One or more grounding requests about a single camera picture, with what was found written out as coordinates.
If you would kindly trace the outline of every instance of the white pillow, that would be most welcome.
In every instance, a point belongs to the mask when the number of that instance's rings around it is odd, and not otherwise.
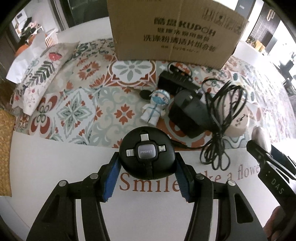
[[[32,60],[39,57],[45,50],[45,33],[41,32],[36,35],[29,48],[15,58],[6,78],[16,84],[20,83]]]
[[[40,103],[49,84],[64,63],[73,55],[77,43],[58,43],[47,48],[32,60],[21,83],[16,87],[12,107],[20,107],[27,115],[32,115]]]

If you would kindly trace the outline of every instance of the black wire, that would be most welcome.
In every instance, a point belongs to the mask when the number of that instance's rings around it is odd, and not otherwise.
[[[247,102],[247,91],[240,85],[232,85],[231,81],[224,83],[218,79],[206,79],[202,82],[201,89],[203,89],[203,85],[208,81],[218,81],[223,83],[223,87],[212,97],[212,95],[208,92],[205,93],[205,101],[207,106],[207,111],[209,116],[213,122],[212,127],[209,131],[212,132],[212,138],[203,146],[192,148],[188,147],[178,141],[172,140],[172,143],[175,147],[181,147],[190,150],[199,150],[200,153],[200,162],[205,165],[212,165],[213,170],[218,170],[219,168],[222,171],[225,171],[230,166],[230,157],[225,152],[225,144],[224,144],[224,133],[227,128],[230,126],[231,122],[238,116],[238,114],[242,111]],[[224,116],[224,102],[227,97],[230,98],[230,107],[227,116]],[[222,105],[222,118],[219,114],[219,108]],[[222,167],[222,156],[226,155],[228,159],[228,163],[226,168]],[[218,163],[215,166],[214,161],[218,157]]]

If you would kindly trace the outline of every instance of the white baby crib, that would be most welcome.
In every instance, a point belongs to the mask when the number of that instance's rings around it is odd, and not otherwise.
[[[56,45],[59,41],[57,39],[57,30],[55,28],[46,32],[47,37],[45,38],[46,47]]]

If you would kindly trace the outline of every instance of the person's hand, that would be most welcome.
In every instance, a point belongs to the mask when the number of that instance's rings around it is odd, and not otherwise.
[[[279,213],[279,210],[281,209],[281,206],[278,206],[274,209],[272,212],[270,218],[266,222],[263,230],[268,238],[271,238],[271,241],[275,241],[280,235],[281,231],[277,230],[274,232],[274,221]]]

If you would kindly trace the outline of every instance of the medical worker figurine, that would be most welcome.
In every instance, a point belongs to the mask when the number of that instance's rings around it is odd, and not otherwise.
[[[141,119],[152,126],[156,126],[160,116],[165,115],[164,109],[168,106],[170,94],[165,90],[156,90],[151,95],[151,103],[143,106]]]

